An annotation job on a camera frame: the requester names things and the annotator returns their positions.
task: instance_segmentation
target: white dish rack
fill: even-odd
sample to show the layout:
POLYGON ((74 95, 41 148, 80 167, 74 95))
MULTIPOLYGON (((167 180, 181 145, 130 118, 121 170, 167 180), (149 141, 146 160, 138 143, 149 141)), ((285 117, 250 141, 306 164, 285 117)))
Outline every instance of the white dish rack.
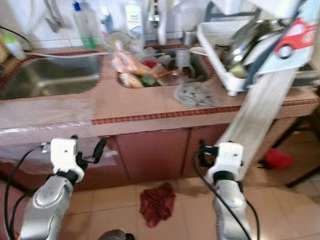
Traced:
POLYGON ((246 79, 237 78, 226 70, 215 51, 215 45, 228 45, 232 35, 248 21, 212 21, 198 25, 197 38, 208 54, 210 62, 227 89, 229 96, 236 96, 238 92, 243 92, 246 79))

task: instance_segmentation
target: white wall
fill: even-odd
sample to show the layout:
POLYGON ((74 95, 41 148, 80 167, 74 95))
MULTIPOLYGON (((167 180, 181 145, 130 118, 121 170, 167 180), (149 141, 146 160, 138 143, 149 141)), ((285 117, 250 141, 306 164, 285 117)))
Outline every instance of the white wall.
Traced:
MULTIPOLYGON (((50 0, 51 5, 56 5, 63 28, 54 33, 48 26, 45 18, 48 17, 43 0, 0 0, 0 25, 11 29, 32 41, 35 48, 53 48, 80 46, 81 40, 72 17, 73 0, 50 0)), ((96 20, 95 36, 99 36, 99 16, 101 6, 108 6, 115 28, 126 29, 126 15, 124 4, 129 0, 78 0, 85 2, 91 10, 92 17, 96 20)), ((147 9, 148 0, 140 0, 144 10, 147 9)), ((167 19, 167 32, 169 38, 182 36, 182 22, 188 19, 188 14, 181 14, 181 7, 190 6, 197 12, 205 13, 209 0, 167 0, 169 9, 167 19)), ((159 0, 163 6, 165 0, 159 0)), ((145 39, 155 40, 155 30, 145 25, 145 39)))

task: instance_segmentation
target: kitchen counter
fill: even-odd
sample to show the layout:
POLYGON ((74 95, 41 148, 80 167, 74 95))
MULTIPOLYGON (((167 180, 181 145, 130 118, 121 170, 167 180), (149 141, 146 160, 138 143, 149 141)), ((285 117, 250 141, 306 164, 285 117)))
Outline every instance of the kitchen counter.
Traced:
MULTIPOLYGON (((37 49, 41 53, 83 51, 79 47, 37 49)), ((0 100, 0 145, 40 143, 55 137, 80 138, 230 123, 246 93, 228 96, 216 74, 205 83, 216 107, 185 109, 174 98, 177 86, 131 89, 116 81, 112 57, 103 56, 99 83, 78 94, 0 100)), ((8 61, 9 72, 17 64, 8 61)), ((305 116, 319 105, 309 87, 292 88, 277 118, 305 116)))

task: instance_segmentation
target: faucet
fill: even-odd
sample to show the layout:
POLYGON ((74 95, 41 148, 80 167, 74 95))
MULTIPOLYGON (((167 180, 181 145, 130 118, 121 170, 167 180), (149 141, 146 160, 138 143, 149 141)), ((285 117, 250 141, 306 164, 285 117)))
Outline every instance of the faucet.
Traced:
POLYGON ((167 43, 167 1, 163 1, 161 13, 158 0, 149 0, 147 8, 147 21, 153 24, 153 28, 157 30, 158 43, 161 46, 167 43))
POLYGON ((44 5, 49 13, 49 16, 51 18, 51 20, 49 18, 45 18, 46 22, 48 23, 49 27, 51 28, 51 30, 54 33, 57 33, 59 31, 59 29, 62 27, 61 22, 55 17, 54 13, 52 12, 52 9, 50 7, 49 4, 49 0, 44 0, 44 5))

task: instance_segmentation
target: cabinet door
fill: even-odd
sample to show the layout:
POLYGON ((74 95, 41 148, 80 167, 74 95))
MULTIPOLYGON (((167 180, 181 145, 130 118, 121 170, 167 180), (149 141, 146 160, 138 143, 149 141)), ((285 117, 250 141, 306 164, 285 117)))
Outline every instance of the cabinet door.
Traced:
POLYGON ((229 123, 224 123, 191 129, 182 172, 183 178, 194 177, 196 175, 192 167, 192 158, 194 153, 199 149, 199 141, 204 139, 207 145, 214 145, 227 130, 228 126, 229 123))
POLYGON ((131 182, 148 182, 180 177, 188 129, 118 135, 124 165, 131 182))
MULTIPOLYGON (((98 141, 97 137, 84 138, 79 145, 79 150, 83 151, 84 156, 92 155, 98 141)), ((105 151, 107 150, 116 151, 118 154, 107 158, 102 156, 97 165, 89 164, 84 171, 82 181, 74 186, 76 191, 103 189, 129 184, 129 178, 114 137, 108 138, 105 151)))

